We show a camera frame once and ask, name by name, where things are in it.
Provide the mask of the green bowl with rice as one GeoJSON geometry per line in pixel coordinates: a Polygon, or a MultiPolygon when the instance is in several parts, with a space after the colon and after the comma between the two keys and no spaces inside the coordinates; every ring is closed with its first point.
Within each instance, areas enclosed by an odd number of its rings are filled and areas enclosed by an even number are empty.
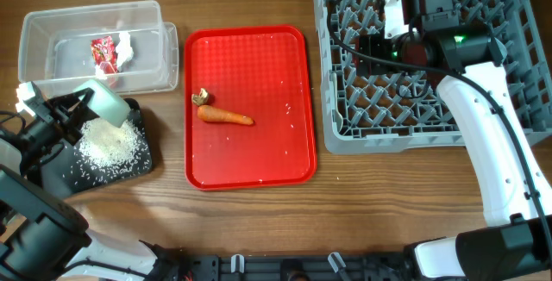
{"type": "Polygon", "coordinates": [[[111,88],[98,79],[90,79],[73,90],[74,93],[90,89],[93,91],[90,101],[86,106],[98,117],[104,119],[112,126],[120,128],[130,112],[129,105],[119,97],[111,88]]]}

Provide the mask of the red snack wrapper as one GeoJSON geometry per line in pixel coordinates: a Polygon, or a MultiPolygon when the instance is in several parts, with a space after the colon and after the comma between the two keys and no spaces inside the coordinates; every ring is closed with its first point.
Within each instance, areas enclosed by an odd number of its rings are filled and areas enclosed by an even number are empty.
{"type": "Polygon", "coordinates": [[[117,72],[116,47],[111,35],[91,41],[91,53],[97,76],[117,72]]]}

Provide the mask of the white tissue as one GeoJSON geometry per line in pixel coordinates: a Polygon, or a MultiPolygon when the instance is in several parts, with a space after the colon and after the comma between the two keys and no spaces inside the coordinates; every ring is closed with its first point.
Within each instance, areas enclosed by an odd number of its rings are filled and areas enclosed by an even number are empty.
{"type": "MultiPolygon", "coordinates": [[[[117,72],[120,72],[122,68],[129,63],[130,60],[134,58],[134,49],[131,46],[131,37],[129,32],[121,32],[118,34],[119,41],[117,43],[114,42],[116,47],[116,65],[117,65],[117,72]]],[[[107,79],[107,75],[97,76],[95,73],[95,76],[100,79],[107,79]]]]}

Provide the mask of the white plastic spoon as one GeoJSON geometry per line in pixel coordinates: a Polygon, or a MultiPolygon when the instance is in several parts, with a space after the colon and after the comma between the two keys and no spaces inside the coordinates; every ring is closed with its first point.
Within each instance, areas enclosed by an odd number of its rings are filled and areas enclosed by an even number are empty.
{"type": "Polygon", "coordinates": [[[339,106],[338,106],[338,87],[337,87],[337,83],[338,83],[338,79],[337,79],[337,75],[335,72],[333,72],[331,74],[331,82],[333,83],[333,95],[334,95],[334,100],[335,100],[335,109],[332,113],[333,115],[333,120],[334,120],[334,123],[336,124],[336,130],[338,132],[341,132],[342,131],[342,127],[343,127],[343,117],[342,117],[342,114],[340,113],[339,111],[339,106]]]}

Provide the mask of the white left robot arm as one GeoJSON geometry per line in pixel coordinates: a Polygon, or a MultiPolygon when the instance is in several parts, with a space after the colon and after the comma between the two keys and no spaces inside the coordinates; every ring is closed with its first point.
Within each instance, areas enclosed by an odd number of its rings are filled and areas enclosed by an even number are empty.
{"type": "Polygon", "coordinates": [[[1,244],[1,278],[178,279],[180,264],[165,248],[91,230],[77,210],[26,178],[54,146],[78,142],[89,112],[119,127],[129,114],[129,104],[96,81],[52,99],[45,99],[35,84],[25,83],[17,96],[17,109],[26,110],[34,120],[23,123],[16,133],[1,131],[1,216],[16,212],[25,218],[1,244]]]}

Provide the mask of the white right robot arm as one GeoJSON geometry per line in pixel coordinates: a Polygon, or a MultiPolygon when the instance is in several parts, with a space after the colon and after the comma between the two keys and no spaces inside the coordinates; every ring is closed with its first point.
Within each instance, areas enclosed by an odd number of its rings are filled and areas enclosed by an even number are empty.
{"type": "Polygon", "coordinates": [[[516,117],[504,50],[485,29],[469,28],[422,37],[364,35],[355,45],[356,64],[366,74],[433,75],[480,187],[486,227],[409,246],[410,278],[506,280],[551,268],[551,186],[516,117]]]}

